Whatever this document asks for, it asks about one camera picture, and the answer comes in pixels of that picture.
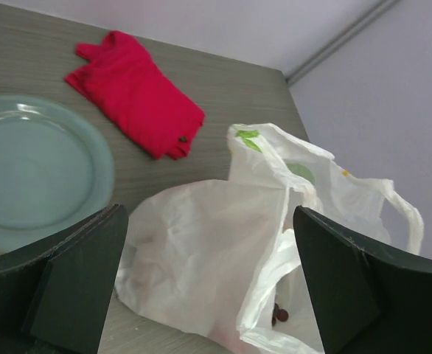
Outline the white lemon print plastic bag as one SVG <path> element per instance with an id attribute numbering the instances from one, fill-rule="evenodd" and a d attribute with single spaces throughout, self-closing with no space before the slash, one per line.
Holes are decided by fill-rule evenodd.
<path id="1" fill-rule="evenodd" d="M 293 213 L 309 207 L 390 243 L 389 202 L 418 254 L 424 222 L 388 179 L 356 178 L 274 124 L 232 125 L 229 177 L 164 190 L 130 215 L 115 289 L 134 313 L 233 353 L 322 353 Z M 274 303 L 289 313 L 271 324 Z"/>

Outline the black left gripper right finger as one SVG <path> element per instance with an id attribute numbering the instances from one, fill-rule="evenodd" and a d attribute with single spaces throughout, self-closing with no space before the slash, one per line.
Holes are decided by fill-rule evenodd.
<path id="1" fill-rule="evenodd" d="M 326 353 L 432 353 L 432 260 L 307 207 L 293 225 Z"/>

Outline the dark purple grape bunch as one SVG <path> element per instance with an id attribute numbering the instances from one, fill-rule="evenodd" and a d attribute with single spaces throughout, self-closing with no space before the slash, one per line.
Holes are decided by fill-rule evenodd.
<path id="1" fill-rule="evenodd" d="M 286 322 L 288 319 L 289 313 L 275 302 L 271 319 L 272 326 L 274 327 L 278 322 Z"/>

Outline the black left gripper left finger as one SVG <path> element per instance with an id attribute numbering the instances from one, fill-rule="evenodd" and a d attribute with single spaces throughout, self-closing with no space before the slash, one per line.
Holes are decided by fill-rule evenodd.
<path id="1" fill-rule="evenodd" d="M 114 204 L 0 255 L 0 353 L 96 353 L 127 229 Z"/>

